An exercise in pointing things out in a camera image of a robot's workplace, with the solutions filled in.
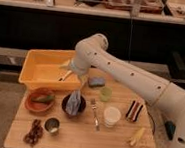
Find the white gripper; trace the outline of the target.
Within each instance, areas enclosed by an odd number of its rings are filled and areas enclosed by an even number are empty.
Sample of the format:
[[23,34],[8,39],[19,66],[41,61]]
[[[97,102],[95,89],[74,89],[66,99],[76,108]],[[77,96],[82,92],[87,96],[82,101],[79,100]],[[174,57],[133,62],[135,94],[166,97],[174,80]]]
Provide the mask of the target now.
[[72,71],[75,75],[78,76],[78,79],[80,81],[85,81],[87,78],[87,72],[89,67],[87,65],[84,65],[82,62],[76,61],[75,59],[70,59],[64,61],[60,69],[66,69],[68,71]]

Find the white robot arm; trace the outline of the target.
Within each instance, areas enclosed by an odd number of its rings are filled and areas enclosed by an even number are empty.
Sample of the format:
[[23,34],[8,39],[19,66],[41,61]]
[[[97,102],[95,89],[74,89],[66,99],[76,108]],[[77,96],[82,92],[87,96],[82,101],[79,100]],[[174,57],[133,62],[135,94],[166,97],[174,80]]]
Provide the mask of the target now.
[[81,77],[91,66],[127,85],[148,104],[168,114],[176,124],[170,148],[185,148],[185,89],[107,53],[108,40],[101,33],[84,38],[75,45],[74,57],[65,68]]

